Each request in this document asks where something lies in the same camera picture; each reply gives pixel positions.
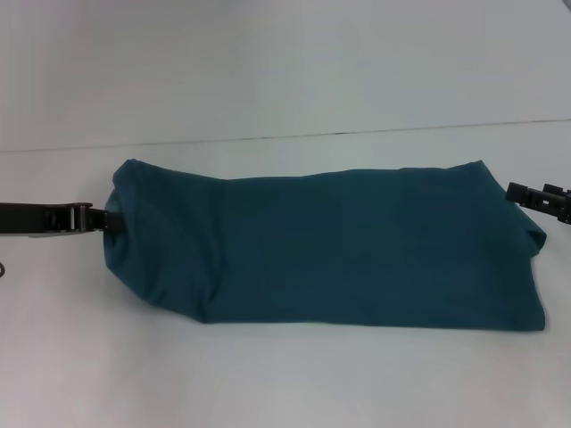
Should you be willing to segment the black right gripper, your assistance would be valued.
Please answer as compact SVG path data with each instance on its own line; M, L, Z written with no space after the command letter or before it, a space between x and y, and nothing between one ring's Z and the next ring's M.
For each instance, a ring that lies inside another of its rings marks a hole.
M538 211L559 222L570 223L570 191L555 185L545 184L542 190L510 182L505 199L520 207Z

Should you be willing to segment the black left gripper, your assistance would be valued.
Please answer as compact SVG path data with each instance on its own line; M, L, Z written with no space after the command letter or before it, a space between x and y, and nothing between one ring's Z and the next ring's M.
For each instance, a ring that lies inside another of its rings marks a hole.
M117 235L122 231L120 212L94 209L90 203L1 203L1 236L47 237L86 232Z

